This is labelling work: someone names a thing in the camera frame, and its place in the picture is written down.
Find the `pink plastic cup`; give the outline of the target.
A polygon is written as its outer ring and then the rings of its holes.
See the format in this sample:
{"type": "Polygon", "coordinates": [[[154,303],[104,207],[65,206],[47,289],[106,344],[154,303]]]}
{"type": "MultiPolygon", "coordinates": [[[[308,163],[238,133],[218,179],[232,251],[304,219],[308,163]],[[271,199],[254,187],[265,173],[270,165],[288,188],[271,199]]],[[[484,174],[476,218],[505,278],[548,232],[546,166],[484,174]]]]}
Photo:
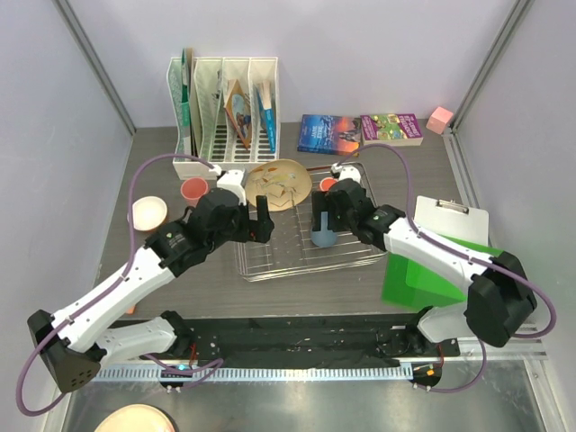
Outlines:
{"type": "Polygon", "coordinates": [[[200,199],[210,190],[209,184],[202,177],[191,177],[182,182],[180,193],[190,207],[196,207],[200,199]]]}

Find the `blue plastic cup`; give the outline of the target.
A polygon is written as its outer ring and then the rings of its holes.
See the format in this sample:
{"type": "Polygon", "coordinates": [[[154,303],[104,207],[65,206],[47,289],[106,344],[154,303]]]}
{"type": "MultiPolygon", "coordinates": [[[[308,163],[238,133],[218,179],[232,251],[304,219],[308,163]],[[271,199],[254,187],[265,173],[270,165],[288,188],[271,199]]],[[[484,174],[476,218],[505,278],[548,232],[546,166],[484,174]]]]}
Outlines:
{"type": "Polygon", "coordinates": [[[338,235],[328,227],[329,214],[322,211],[319,214],[317,230],[310,231],[310,240],[318,248],[330,248],[337,243],[338,235]]]}

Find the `orange white bowl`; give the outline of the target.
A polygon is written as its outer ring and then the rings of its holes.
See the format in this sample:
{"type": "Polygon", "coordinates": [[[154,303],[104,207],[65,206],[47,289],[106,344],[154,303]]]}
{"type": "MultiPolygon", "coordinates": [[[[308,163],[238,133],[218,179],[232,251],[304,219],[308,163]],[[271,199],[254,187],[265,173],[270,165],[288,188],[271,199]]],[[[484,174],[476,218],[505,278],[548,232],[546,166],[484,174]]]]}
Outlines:
{"type": "Polygon", "coordinates": [[[157,196],[139,198],[132,205],[133,228],[149,232],[158,228],[167,219],[168,208],[164,200],[157,196]]]}

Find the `orange ceramic mug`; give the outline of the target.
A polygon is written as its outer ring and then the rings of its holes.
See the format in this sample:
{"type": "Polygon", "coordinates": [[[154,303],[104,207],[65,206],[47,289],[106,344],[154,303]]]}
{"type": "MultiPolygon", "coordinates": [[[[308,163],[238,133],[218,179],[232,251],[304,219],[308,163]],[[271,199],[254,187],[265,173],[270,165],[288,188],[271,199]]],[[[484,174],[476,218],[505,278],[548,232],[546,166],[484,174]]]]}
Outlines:
{"type": "Polygon", "coordinates": [[[319,183],[319,191],[325,193],[337,182],[338,180],[334,177],[325,177],[319,183]]]}

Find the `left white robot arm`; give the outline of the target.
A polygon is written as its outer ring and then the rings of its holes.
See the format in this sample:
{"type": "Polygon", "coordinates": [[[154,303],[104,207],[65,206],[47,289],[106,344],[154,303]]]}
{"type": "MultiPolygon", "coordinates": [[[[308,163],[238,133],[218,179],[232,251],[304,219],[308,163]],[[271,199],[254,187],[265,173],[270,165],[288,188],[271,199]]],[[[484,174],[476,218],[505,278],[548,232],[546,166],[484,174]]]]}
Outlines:
{"type": "Polygon", "coordinates": [[[215,188],[184,215],[161,225],[130,254],[128,263],[68,307],[34,312],[28,327],[58,389],[74,392],[107,365],[148,354],[185,357],[194,333],[172,310],[137,325],[113,328],[128,308],[203,263],[223,244],[266,243],[274,223],[267,199],[256,198],[256,217],[231,191],[215,188]]]}

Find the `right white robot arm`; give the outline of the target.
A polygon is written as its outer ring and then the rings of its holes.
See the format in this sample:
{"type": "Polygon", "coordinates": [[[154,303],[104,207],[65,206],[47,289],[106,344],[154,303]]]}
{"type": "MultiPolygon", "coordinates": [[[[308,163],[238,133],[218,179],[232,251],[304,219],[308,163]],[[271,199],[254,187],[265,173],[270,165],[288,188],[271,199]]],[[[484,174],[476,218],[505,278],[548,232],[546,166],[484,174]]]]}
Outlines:
{"type": "Polygon", "coordinates": [[[390,205],[375,206],[352,179],[335,182],[326,192],[311,194],[312,228],[350,232],[369,246],[405,257],[466,293],[464,302],[427,306],[409,324],[406,342],[424,356],[450,338],[476,337],[504,347],[536,309],[533,292],[516,256],[475,251],[418,227],[390,205]]]}

